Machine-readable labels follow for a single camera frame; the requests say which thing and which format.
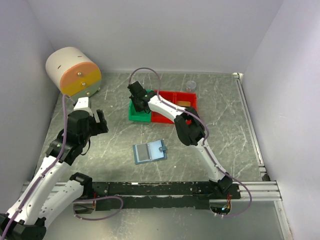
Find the red plastic bin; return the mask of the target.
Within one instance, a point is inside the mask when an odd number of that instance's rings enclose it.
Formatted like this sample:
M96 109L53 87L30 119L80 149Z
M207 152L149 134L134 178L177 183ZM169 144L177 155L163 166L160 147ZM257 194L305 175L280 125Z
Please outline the red plastic bin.
M176 98L174 91L160 90L159 95L171 103L174 103L175 98ZM155 111L151 112L151 122L152 123L161 123L161 124L173 124L173 122L169 118L167 118L164 115L162 115L158 112L155 112Z
M191 106L197 110L197 95L190 92L175 92L174 104L177 105L177 101L188 101Z

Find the silver card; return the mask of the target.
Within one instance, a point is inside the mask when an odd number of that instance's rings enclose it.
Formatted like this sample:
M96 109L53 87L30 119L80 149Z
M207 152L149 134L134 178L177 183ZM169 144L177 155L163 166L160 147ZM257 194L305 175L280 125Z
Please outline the silver card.
M138 160L144 162L150 159L149 148L147 144L139 144L136 146Z

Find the blue card holder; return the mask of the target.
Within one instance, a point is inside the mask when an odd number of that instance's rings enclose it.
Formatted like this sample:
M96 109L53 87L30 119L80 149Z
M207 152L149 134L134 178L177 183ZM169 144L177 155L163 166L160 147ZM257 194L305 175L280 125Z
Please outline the blue card holder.
M142 161L142 162L139 161L138 154L137 154L137 145L140 145L140 144L147 144L148 150L149 150L149 159L146 161ZM165 143L162 139L156 140L153 142L148 142L148 143L140 143L140 144L134 144L132 146L134 162L136 165L157 162L157 161L161 161L161 160L166 160L168 158L167 157L167 150L168 149L165 146Z

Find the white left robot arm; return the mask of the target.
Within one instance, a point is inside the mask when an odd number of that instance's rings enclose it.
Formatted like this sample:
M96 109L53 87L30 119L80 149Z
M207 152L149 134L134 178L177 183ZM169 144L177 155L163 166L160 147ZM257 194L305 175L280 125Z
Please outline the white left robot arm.
M55 218L73 201L89 201L94 196L91 177L76 172L54 196L49 196L62 174L83 152L90 138L108 132L104 113L89 108L72 111L64 118L64 129L50 144L43 162L15 204L0 215L3 240L41 240Z

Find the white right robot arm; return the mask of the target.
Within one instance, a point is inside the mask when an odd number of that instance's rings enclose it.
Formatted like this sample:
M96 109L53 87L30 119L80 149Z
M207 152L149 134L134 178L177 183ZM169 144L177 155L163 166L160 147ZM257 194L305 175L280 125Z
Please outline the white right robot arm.
M196 109L192 106L178 106L153 90L148 92L138 81L129 83L128 89L129 98L137 112L148 110L166 117L174 123L178 139L182 144L197 151L209 181L213 185L213 195L218 199L223 199L228 195L233 180L211 150L207 140L209 130L200 119Z

